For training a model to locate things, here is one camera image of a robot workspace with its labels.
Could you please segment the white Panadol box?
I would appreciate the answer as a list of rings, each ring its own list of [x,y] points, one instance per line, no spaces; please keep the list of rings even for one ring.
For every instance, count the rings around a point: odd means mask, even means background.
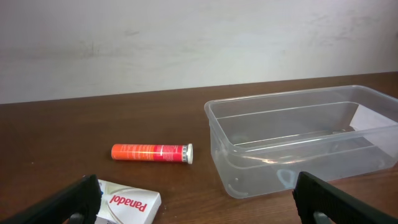
[[[151,224],[162,203],[160,193],[99,180],[101,206],[95,224]]]

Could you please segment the orange effervescent tablet tube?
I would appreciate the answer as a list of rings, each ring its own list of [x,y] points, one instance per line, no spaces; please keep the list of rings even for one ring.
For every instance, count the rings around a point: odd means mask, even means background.
[[[193,163],[193,145],[115,144],[114,160]]]

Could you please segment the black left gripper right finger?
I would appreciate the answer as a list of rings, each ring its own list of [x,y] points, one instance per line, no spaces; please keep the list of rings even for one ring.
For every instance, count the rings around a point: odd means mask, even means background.
[[[397,224],[396,218],[308,172],[299,173],[293,198],[302,223]]]

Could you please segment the clear plastic container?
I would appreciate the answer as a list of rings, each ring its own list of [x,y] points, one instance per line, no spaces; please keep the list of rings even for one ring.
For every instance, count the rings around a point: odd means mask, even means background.
[[[397,164],[397,99],[359,85],[213,100],[205,104],[211,156],[234,198]]]

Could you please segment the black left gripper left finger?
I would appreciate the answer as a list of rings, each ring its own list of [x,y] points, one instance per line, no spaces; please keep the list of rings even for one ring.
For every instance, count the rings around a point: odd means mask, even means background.
[[[96,175],[86,175],[49,198],[3,220],[3,223],[94,223],[101,206]]]

